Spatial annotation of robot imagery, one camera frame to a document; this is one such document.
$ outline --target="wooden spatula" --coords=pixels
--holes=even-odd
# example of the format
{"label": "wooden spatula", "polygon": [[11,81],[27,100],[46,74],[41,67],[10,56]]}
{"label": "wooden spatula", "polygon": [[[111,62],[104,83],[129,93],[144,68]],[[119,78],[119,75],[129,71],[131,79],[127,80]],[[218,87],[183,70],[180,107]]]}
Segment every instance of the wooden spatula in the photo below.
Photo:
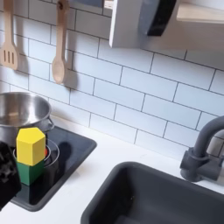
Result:
{"label": "wooden spatula", "polygon": [[3,1],[5,41],[1,49],[1,63],[5,67],[18,69],[19,53],[14,44],[13,35],[13,0]]}
{"label": "wooden spatula", "polygon": [[52,63],[52,76],[56,83],[60,84],[66,77],[67,66],[65,61],[67,38],[67,12],[69,5],[67,0],[58,1],[58,25],[56,56]]}

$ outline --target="toy block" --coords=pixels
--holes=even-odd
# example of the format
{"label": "toy block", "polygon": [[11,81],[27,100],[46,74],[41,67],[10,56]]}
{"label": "toy block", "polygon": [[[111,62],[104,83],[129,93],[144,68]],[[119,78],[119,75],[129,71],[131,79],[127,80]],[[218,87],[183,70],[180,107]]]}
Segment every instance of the toy block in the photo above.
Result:
{"label": "toy block", "polygon": [[17,135],[17,161],[34,166],[45,158],[46,136],[38,128],[21,129]]}
{"label": "toy block", "polygon": [[17,162],[17,169],[21,183],[30,186],[44,171],[44,160],[34,166]]}

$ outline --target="sink basin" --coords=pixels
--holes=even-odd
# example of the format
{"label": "sink basin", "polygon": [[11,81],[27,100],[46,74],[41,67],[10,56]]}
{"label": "sink basin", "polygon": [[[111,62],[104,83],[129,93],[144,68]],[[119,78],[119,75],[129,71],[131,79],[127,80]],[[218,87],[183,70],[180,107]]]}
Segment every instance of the sink basin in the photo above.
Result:
{"label": "sink basin", "polygon": [[81,224],[221,224],[224,196],[137,163],[109,174]]}

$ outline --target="white wall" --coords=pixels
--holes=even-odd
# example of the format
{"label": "white wall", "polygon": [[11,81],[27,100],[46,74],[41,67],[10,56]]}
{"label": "white wall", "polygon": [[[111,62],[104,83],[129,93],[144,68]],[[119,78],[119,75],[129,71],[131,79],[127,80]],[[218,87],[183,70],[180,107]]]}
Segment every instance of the white wall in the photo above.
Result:
{"label": "white wall", "polygon": [[[37,93],[56,116],[176,159],[194,145],[203,125],[224,115],[222,52],[111,49],[109,11],[79,3],[69,11],[67,78],[55,84],[55,2],[15,0],[21,64],[19,72],[0,66],[1,92]],[[0,44],[1,11],[3,0]],[[210,145],[217,157],[223,137]]]}

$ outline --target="stainless steel pot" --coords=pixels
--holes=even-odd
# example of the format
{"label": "stainless steel pot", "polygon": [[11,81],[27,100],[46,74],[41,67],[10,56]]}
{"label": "stainless steel pot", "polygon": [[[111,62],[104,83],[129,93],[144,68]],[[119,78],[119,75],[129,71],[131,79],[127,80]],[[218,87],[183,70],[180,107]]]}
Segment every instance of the stainless steel pot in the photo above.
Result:
{"label": "stainless steel pot", "polygon": [[44,133],[54,128],[51,105],[44,98],[29,93],[0,94],[0,141],[16,147],[18,132],[38,127]]}

